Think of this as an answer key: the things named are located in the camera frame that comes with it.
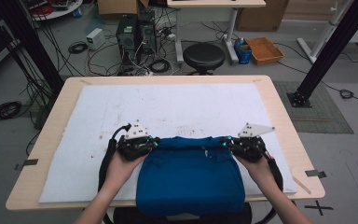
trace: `black tape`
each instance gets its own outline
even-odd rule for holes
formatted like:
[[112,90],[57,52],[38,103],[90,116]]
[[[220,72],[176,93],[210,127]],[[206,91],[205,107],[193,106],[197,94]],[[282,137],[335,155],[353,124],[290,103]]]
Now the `black tape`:
[[320,206],[319,202],[316,200],[316,206],[314,205],[305,205],[305,208],[311,208],[311,209],[318,209],[319,210],[319,214],[321,214],[321,216],[324,215],[324,212],[322,211],[323,209],[325,210],[334,210],[334,208],[329,207],[329,206]]
[[307,174],[307,176],[318,176],[320,179],[327,177],[324,171],[319,172],[318,170],[310,170],[310,171],[305,171],[305,173]]
[[22,163],[22,165],[17,164],[14,169],[21,171],[24,166],[27,166],[27,165],[37,165],[37,162],[38,162],[38,161],[39,161],[39,159],[25,160],[25,161]]

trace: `cardboard box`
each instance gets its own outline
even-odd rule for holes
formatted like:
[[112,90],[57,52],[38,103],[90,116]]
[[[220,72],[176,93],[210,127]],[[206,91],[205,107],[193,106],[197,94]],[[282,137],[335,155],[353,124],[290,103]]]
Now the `cardboard box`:
[[249,7],[237,19],[239,31],[277,31],[289,0],[265,0],[265,7]]
[[122,14],[140,14],[149,0],[98,0],[98,10],[105,19],[118,19]]
[[329,21],[335,13],[332,8],[336,6],[336,2],[341,5],[344,1],[346,0],[290,0],[283,18],[286,20]]

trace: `black metal pole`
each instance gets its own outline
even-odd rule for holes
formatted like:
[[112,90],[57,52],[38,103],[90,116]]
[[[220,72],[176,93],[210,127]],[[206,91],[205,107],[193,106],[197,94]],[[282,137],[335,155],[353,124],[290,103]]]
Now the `black metal pole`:
[[0,0],[0,11],[5,23],[25,47],[34,64],[50,86],[52,97],[56,98],[62,89],[63,80],[26,18],[24,10],[25,8],[22,8],[19,0]]
[[292,106],[302,107],[307,104],[312,92],[357,30],[358,0],[354,0],[296,92],[288,93]]

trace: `black stool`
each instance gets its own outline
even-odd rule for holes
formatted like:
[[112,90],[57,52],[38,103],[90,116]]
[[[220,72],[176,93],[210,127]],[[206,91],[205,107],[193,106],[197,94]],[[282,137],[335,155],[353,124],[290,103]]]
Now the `black stool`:
[[211,44],[194,44],[185,49],[183,59],[190,67],[197,71],[187,74],[188,76],[199,73],[200,75],[211,75],[208,70],[220,67],[225,61],[225,52],[219,47]]

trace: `white paper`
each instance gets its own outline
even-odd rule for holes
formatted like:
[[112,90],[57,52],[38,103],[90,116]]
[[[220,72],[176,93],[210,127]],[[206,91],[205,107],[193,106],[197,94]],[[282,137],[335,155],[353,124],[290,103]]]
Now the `white paper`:
[[[85,86],[48,171],[41,203],[89,202],[108,141],[136,120],[160,138],[237,136],[246,122],[273,126],[255,84]],[[281,169],[284,192],[296,192],[275,133],[262,135]],[[134,200],[140,166],[115,200]],[[247,195],[261,194],[240,165]]]

